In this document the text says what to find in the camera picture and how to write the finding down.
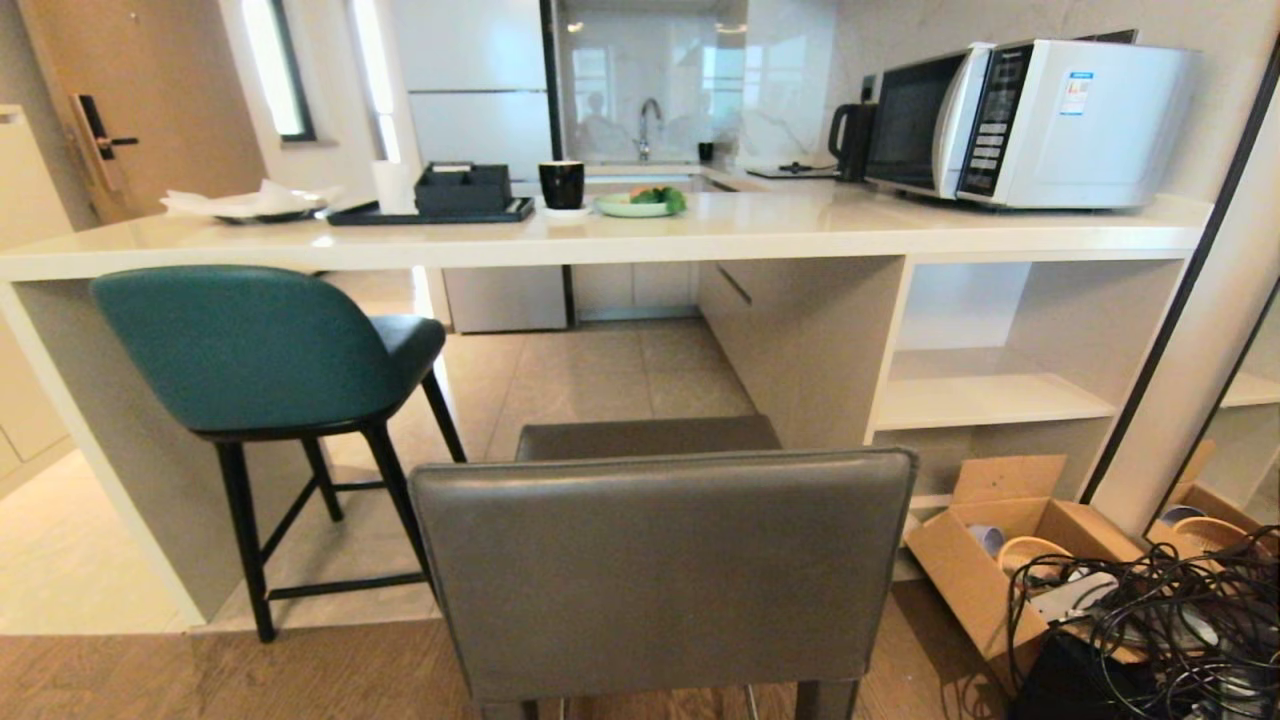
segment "sticker label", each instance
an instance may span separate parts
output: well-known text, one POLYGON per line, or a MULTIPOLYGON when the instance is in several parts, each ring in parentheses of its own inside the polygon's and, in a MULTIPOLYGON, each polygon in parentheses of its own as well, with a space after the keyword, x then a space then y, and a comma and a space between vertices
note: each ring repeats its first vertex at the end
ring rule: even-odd
POLYGON ((1093 73, 1071 73, 1066 77, 1066 94, 1062 95, 1060 115, 1083 115, 1084 101, 1089 99, 1089 85, 1093 73))

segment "refrigerator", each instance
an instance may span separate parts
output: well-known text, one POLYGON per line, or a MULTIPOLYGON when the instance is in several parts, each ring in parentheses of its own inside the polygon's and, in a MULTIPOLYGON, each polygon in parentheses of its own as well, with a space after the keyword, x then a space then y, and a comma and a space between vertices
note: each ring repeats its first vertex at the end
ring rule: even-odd
MULTIPOLYGON (((424 163, 504 164, 536 190, 553 159, 539 0, 396 0, 393 18, 424 163)), ((516 195, 525 195, 517 187, 516 195)), ((562 266, 444 270, 458 332, 568 327, 562 266)))

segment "wooden floor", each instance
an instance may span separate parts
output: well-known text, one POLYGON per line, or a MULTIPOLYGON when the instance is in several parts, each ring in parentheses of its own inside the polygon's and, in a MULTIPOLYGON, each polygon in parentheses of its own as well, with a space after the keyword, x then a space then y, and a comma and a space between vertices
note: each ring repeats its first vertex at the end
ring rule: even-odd
MULTIPOLYGON (((794 688, 756 688, 791 717, 794 688)), ((442 621, 250 633, 0 637, 0 716, 35 719, 474 719, 442 621)), ((982 659, 927 582, 897 583, 863 682, 859 720, 1004 717, 982 659)), ((544 717, 556 717, 548 703, 544 717)), ((741 689, 575 701, 593 720, 745 719, 741 689)))

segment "white countertop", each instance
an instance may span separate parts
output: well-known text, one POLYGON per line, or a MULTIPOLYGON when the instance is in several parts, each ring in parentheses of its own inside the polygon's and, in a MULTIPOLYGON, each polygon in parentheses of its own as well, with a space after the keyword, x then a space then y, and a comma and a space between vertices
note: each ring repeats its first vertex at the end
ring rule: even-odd
POLYGON ((698 165, 591 168, 593 176, 641 173, 698 173, 742 192, 689 193, 687 211, 658 219, 554 220, 535 213, 511 224, 232 227, 154 217, 0 251, 0 281, 206 263, 326 270, 864 255, 1183 258, 1212 209, 1160 196, 1140 211, 993 213, 827 179, 767 181, 698 165))

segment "drawer handle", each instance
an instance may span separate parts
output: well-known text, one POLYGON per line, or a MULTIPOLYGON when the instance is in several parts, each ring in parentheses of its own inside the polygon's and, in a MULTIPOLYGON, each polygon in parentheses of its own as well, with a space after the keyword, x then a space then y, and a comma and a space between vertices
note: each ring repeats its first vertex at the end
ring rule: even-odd
POLYGON ((733 275, 728 274, 728 270, 726 270, 723 265, 716 263, 716 270, 719 272, 721 277, 724 278, 724 282, 727 282, 728 286, 733 288, 733 292, 736 292, 739 297, 742 299, 742 302, 751 305, 751 296, 748 295, 745 290, 742 290, 742 286, 737 284, 737 281, 733 279, 733 275))

